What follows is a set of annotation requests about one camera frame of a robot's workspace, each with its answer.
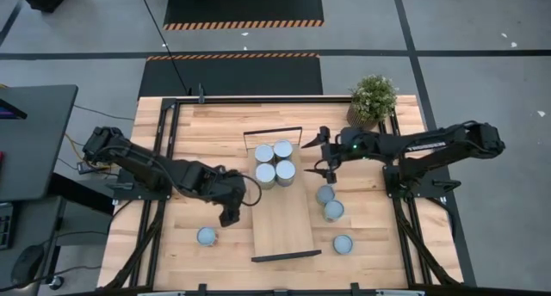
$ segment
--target wooden board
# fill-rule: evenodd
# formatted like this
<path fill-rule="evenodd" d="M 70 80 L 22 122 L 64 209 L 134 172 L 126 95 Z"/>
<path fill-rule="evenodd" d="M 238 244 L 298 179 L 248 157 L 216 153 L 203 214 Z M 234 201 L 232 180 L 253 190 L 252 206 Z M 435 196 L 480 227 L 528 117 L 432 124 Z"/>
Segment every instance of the wooden board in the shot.
<path fill-rule="evenodd" d="M 254 178 L 257 161 L 254 149 L 248 150 L 249 176 Z M 262 199 L 251 209 L 255 256 L 274 256 L 314 250 L 306 186 L 300 149 L 294 145 L 291 161 L 297 169 L 293 184 L 275 185 L 263 190 Z M 256 200 L 257 186 L 247 182 L 249 203 Z"/>
<path fill-rule="evenodd" d="M 140 100 L 133 142 L 152 148 L 161 100 Z M 347 107 L 326 103 L 184 105 L 180 110 L 175 158 L 200 159 L 203 163 L 224 164 L 248 173 L 244 131 L 303 126 L 302 139 L 306 143 L 322 125 L 336 135 L 346 126 Z M 415 96 L 399 96 L 396 112 L 402 134 L 424 130 Z M 302 151 L 303 168 L 311 168 L 319 157 L 319 148 Z M 349 289 L 351 282 L 358 282 L 361 288 L 406 287 L 393 207 L 385 196 L 381 163 L 344 163 L 337 178 L 337 198 L 343 202 L 345 214 L 339 221 L 327 223 L 315 199 L 324 179 L 310 173 L 304 175 L 314 248 L 323 253 L 288 261 L 251 262 L 255 248 L 249 207 L 241 207 L 241 220 L 237 224 L 217 228 L 219 242 L 215 247 L 200 247 L 195 242 L 197 230 L 219 226 L 221 207 L 174 193 L 164 216 L 155 290 L 196 290 L 200 283 L 207 283 L 211 290 Z M 99 286 L 113 279 L 132 252 L 140 209 L 141 203 L 135 201 L 111 225 Z M 418 213 L 427 247 L 449 274 L 460 281 L 461 271 L 446 212 L 419 200 Z M 340 234 L 354 238 L 354 251 L 349 256 L 339 256 L 331 247 L 332 239 Z M 412 252 L 416 279 L 420 281 L 417 254 L 414 249 Z M 145 273 L 146 267 L 142 267 L 141 274 Z"/>

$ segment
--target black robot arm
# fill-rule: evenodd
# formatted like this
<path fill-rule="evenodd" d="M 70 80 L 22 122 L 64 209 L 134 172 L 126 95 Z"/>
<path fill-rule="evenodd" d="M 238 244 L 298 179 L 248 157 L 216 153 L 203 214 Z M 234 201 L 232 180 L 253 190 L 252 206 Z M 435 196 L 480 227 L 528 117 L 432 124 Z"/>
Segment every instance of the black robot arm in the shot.
<path fill-rule="evenodd" d="M 239 221 L 245 182 L 236 170 L 211 168 L 204 163 L 171 160 L 126 139 L 114 127 L 97 127 L 83 148 L 89 163 L 116 163 L 152 192 L 174 187 L 180 194 L 224 207 L 220 225 Z"/>
<path fill-rule="evenodd" d="M 422 178 L 428 171 L 455 163 L 467 157 L 493 158 L 501 154 L 505 144 L 499 138 L 498 130 L 487 123 L 473 120 L 440 128 L 424 133 L 406 136 L 394 136 L 363 132 L 360 129 L 345 127 L 335 138 L 330 140 L 330 131 L 322 126 L 318 137 L 303 147 L 321 145 L 322 159 L 328 169 L 307 170 L 321 174 L 328 182 L 335 182 L 335 170 L 342 162 L 357 159 L 376 159 L 386 164 L 413 151 L 436 149 L 421 158 L 403 158 L 399 161 L 399 181 L 402 185 Z"/>

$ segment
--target gray concrete floor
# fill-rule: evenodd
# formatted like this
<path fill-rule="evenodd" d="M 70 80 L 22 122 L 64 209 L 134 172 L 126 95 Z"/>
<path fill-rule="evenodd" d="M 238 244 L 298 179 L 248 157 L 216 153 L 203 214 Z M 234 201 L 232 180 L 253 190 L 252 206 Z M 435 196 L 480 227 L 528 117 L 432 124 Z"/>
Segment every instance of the gray concrete floor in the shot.
<path fill-rule="evenodd" d="M 228 29 L 164 33 L 173 51 L 284 49 L 404 50 L 393 0 L 322 0 L 322 28 Z M 551 0 L 403 0 L 418 50 L 549 49 Z M 0 28 L 16 0 L 0 0 Z M 167 0 L 148 0 L 162 22 Z M 141 0 L 65 0 L 52 15 L 26 4 L 2 53 L 162 52 L 162 41 Z M 551 58 L 421 58 L 439 126 L 464 120 L 497 126 L 507 144 L 493 160 L 467 160 L 450 167 L 463 185 L 455 192 L 479 286 L 551 291 L 551 229 L 547 191 L 551 180 L 549 137 Z M 0 83 L 12 86 L 74 83 L 77 104 L 133 117 L 144 59 L 0 60 Z M 403 94 L 418 89 L 407 57 L 324 56 L 325 94 L 347 93 L 361 76 L 382 73 Z M 546 113 L 540 116 L 538 111 Z M 94 126 L 132 122 L 75 109 L 67 132 L 84 142 Z M 76 165 L 69 144 L 59 156 Z M 59 163 L 74 179 L 89 176 Z M 59 268 L 98 265 L 102 246 L 64 250 Z M 97 272 L 71 273 L 57 293 L 89 291 Z M 51 294 L 41 289 L 41 294 Z"/>

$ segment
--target black metal handle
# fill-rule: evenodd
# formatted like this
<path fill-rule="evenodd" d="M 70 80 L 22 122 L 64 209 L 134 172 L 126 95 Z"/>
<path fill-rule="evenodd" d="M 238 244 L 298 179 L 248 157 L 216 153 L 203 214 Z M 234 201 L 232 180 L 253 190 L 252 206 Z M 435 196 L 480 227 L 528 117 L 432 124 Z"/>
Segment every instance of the black metal handle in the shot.
<path fill-rule="evenodd" d="M 259 131 L 243 132 L 243 142 L 245 142 L 245 149 L 247 151 L 249 150 L 249 147 L 247 146 L 246 136 L 250 136 L 250 135 L 253 135 L 253 134 L 264 134 L 264 133 L 290 132 L 290 131 L 293 131 L 293 130 L 300 131 L 300 135 L 299 135 L 299 145 L 300 145 L 300 141 L 302 140 L 302 126 L 296 126 L 296 127 L 286 127 L 286 128 L 265 129 L 265 130 L 259 130 Z"/>

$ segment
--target potted plant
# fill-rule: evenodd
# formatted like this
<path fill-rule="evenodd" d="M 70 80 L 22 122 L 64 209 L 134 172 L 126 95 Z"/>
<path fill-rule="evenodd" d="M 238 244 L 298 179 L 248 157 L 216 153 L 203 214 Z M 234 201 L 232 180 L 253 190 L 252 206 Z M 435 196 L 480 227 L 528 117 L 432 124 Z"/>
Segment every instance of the potted plant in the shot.
<path fill-rule="evenodd" d="M 362 79 L 352 92 L 346 120 L 350 126 L 369 130 L 385 119 L 396 106 L 396 88 L 383 76 Z"/>

